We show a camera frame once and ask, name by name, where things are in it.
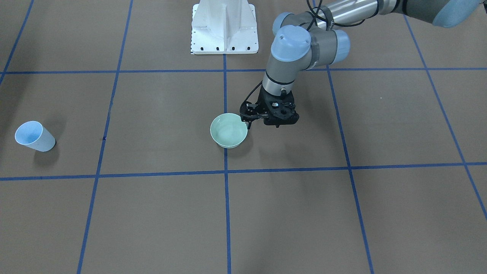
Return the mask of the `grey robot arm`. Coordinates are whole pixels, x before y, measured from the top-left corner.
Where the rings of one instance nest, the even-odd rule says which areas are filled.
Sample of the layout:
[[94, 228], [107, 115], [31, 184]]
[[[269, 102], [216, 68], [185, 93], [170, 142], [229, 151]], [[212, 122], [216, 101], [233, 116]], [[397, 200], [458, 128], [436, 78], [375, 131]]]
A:
[[344, 31], [383, 14], [403, 14], [433, 26], [452, 28], [465, 21], [485, 0], [336, 0], [320, 1], [301, 14], [282, 13], [273, 22], [274, 40], [256, 103], [246, 98], [240, 118], [251, 127], [262, 119], [268, 126], [299, 120], [293, 85], [300, 71], [336, 64], [348, 56], [351, 42]]

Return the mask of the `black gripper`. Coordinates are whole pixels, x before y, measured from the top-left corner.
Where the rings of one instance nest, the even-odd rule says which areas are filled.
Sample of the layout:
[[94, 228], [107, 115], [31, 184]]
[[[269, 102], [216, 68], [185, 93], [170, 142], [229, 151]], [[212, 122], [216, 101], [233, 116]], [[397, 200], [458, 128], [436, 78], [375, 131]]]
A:
[[[275, 96], [261, 87], [256, 110], [259, 115], [264, 115], [263, 123], [268, 126], [292, 125], [299, 120], [292, 92]], [[247, 130], [251, 124], [252, 120], [247, 121]]]

